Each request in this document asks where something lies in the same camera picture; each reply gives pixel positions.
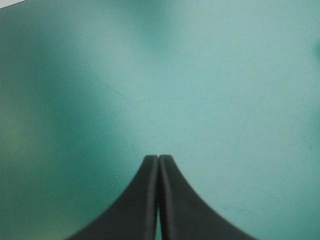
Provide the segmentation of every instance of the black plastic object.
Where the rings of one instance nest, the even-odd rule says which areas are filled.
[[[158,157],[146,156],[123,194],[68,240],[153,240],[157,221]]]
[[[196,194],[170,155],[144,157],[115,203],[68,240],[153,240],[158,204],[163,240],[254,240]]]
[[[170,155],[159,158],[163,240],[254,240],[212,210],[191,188]]]

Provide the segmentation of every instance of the teal mat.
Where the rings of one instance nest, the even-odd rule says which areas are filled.
[[[0,239],[70,236],[149,154],[173,155],[258,239],[320,239],[319,13],[316,0],[0,9]]]

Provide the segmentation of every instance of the black curved edge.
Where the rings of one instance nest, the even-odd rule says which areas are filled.
[[[148,155],[122,195],[67,240],[153,240],[157,221],[158,157]]]
[[[211,209],[192,189],[170,155],[159,157],[163,240],[254,240]]]

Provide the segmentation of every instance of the green surface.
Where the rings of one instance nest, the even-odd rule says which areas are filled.
[[[75,233],[147,154],[261,240],[320,239],[320,1],[0,9],[1,240]]]

